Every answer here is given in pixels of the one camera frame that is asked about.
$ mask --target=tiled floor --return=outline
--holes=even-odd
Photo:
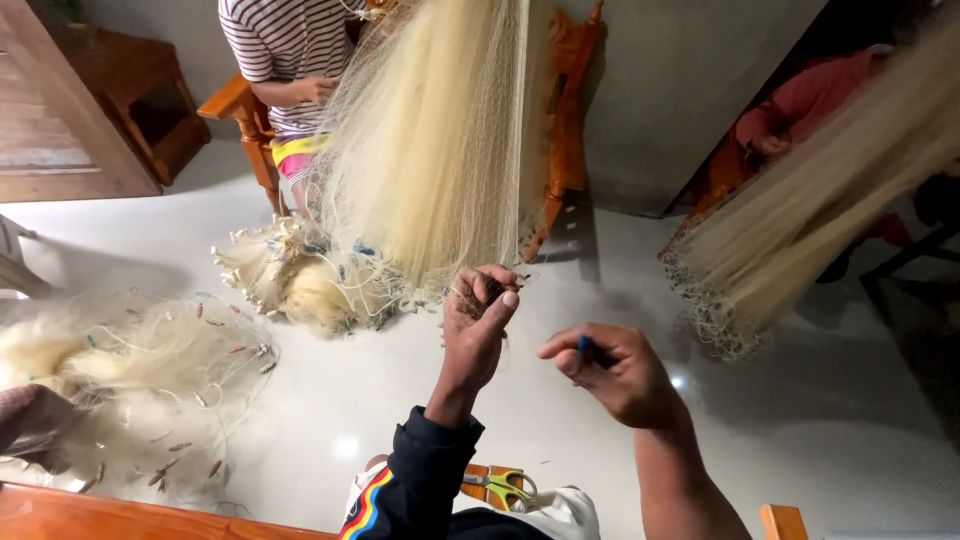
[[[0,213],[40,232],[24,240],[27,260],[56,285],[207,290],[237,303],[210,246],[270,219],[239,145],[225,142],[160,198]],[[532,267],[509,350],[477,403],[488,428],[476,462],[524,468],[541,486],[575,484],[595,500],[605,539],[642,537],[629,431],[534,355],[566,325],[615,322],[644,329],[682,383],[710,473],[754,537],[763,503],[798,506],[811,538],[960,530],[960,460],[856,280],[811,291],[760,361],[720,365],[678,323],[684,303],[654,260],[673,222],[585,209],[564,218],[575,224],[561,225],[569,238]],[[328,342],[273,325],[281,364],[229,447],[228,497],[261,521],[339,528],[352,475],[390,450],[395,423],[430,393],[439,317]]]

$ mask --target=red shirt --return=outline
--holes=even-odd
[[[776,135],[794,144],[807,140],[820,124],[876,74],[874,48],[825,61],[787,81],[760,105],[740,117],[740,144],[758,136]]]

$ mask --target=striped shirt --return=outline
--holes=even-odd
[[[364,0],[344,3],[365,7]],[[345,27],[353,15],[340,0],[219,0],[218,11],[240,72],[251,83],[339,77],[353,52]],[[312,102],[272,107],[270,121],[277,135],[310,135],[323,111]]]

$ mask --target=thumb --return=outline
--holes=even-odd
[[[514,317],[516,307],[520,305],[520,297],[512,290],[500,295],[496,301],[484,311],[483,317],[477,321],[476,327],[482,333],[491,333],[499,336],[507,323]]]
[[[610,374],[596,362],[586,361],[575,349],[561,351],[553,360],[554,365],[575,385],[582,386],[589,393],[603,387]]]

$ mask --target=scissors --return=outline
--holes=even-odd
[[[526,491],[521,487],[515,487],[510,484],[511,479],[520,478],[530,483],[531,491]],[[464,474],[464,483],[479,485],[492,491],[494,495],[503,502],[503,507],[510,511],[516,511],[512,508],[512,502],[508,499],[514,499],[520,503],[520,513],[527,513],[528,503],[537,496],[537,485],[533,479],[524,475],[520,471],[510,471],[505,475],[467,475]]]

